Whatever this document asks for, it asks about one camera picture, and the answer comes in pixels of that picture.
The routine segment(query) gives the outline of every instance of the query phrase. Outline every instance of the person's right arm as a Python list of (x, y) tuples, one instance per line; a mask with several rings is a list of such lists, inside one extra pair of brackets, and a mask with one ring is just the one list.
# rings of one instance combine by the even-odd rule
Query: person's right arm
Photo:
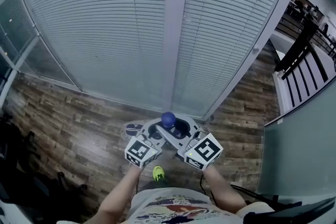
[(235, 214), (246, 206), (242, 196), (230, 186), (215, 166), (210, 165), (203, 174), (220, 209)]

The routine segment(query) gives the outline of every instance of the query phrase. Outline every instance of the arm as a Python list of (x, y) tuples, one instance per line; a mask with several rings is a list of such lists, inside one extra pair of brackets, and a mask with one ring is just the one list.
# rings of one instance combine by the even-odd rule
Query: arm
[(85, 224), (117, 223), (129, 202), (142, 169), (131, 165), (127, 173), (101, 203), (98, 212)]
[(203, 174), (220, 209), (235, 214), (246, 206), (242, 196), (230, 186), (215, 166), (210, 165)]

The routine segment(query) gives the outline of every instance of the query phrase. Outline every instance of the shoe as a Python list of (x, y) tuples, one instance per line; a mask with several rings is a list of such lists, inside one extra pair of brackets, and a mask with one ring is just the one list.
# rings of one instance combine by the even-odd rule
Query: shoe
[(153, 169), (153, 178), (155, 181), (159, 181), (159, 179), (164, 178), (164, 170), (161, 166), (156, 165)]

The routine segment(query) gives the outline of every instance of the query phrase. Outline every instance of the black railing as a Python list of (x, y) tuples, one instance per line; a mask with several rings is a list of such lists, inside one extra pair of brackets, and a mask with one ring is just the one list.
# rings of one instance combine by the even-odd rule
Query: black railing
[[(284, 13), (276, 27), (276, 31), (296, 40), (302, 32), (306, 20), (308, 19), (299, 13), (296, 13), (295, 17)], [(336, 62), (336, 44), (330, 37), (328, 37), (328, 35), (324, 34), (321, 29), (317, 28), (316, 33), (311, 39), (311, 43), (321, 48), (334, 62)]]
[[(279, 25), (283, 25), (283, 22), (289, 22), (290, 19), (289, 18), (282, 18), (281, 21), (278, 24)], [(317, 83), (316, 83), (316, 78), (313, 75), (313, 72), (311, 70), (311, 67), (309, 66), (309, 63), (307, 61), (307, 55), (309, 53), (311, 53), (317, 67), (318, 70), (322, 76), (322, 79), (324, 82), (326, 82), (328, 80), (328, 76), (327, 73), (323, 67), (323, 64), (320, 60), (320, 58), (318, 57), (315, 49), (312, 46), (312, 40), (314, 39), (314, 37), (316, 36), (316, 32), (318, 31), (318, 26), (311, 20), (309, 19), (304, 19), (302, 20), (302, 22), (298, 22), (296, 21), (296, 27), (298, 29), (300, 29), (300, 33), (297, 36), (297, 38), (295, 38), (295, 42), (294, 44), (291, 46), (291, 48), (288, 50), (288, 52), (286, 53), (286, 55), (284, 56), (284, 58), (281, 60), (280, 63), (278, 63), (275, 67), (275, 71), (283, 71), (284, 74), (282, 75), (282, 80), (286, 80), (287, 85), (288, 85), (288, 90), (290, 93), (290, 98), (291, 98), (291, 102), (292, 102), (292, 106), (295, 106), (295, 101), (294, 101), (294, 97), (293, 97), (293, 88), (295, 85), (295, 88), (297, 90), (297, 96), (299, 98), (299, 102), (302, 102), (302, 93), (300, 91), (299, 85), (298, 85), (298, 81), (297, 81), (297, 75), (294, 73), (294, 70), (296, 68), (298, 68), (300, 76), (302, 77), (302, 81), (304, 84), (304, 89), (301, 90), (305, 90), (307, 93), (307, 96), (310, 96), (311, 92), (309, 91), (307, 82), (306, 82), (306, 78), (304, 77), (304, 74), (302, 72), (302, 69), (300, 67), (300, 64), (304, 61), (305, 64), (307, 65), (309, 74), (311, 76), (311, 79), (313, 81), (314, 87), (317, 90)], [(292, 75), (294, 84), (291, 85), (288, 76)]]

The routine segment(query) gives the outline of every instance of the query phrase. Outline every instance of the wooden floor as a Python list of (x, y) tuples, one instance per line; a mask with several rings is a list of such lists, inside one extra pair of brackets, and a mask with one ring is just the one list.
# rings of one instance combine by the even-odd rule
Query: wooden floor
[[(264, 124), (279, 115), (271, 52), (263, 49), (229, 97), (204, 124), (224, 148), (216, 167), (230, 181), (254, 190), (262, 155)], [(41, 160), (36, 170), (56, 177), (64, 172), (70, 183), (87, 184), (83, 196), (95, 212), (119, 182), (129, 163), (124, 159), (130, 121), (158, 114), (74, 92), (26, 75), (18, 75), (5, 101), (23, 134), (35, 133)], [(174, 157), (168, 146), (142, 173), (139, 189), (152, 178), (152, 167), (164, 167), (173, 186), (199, 189), (201, 173)]]

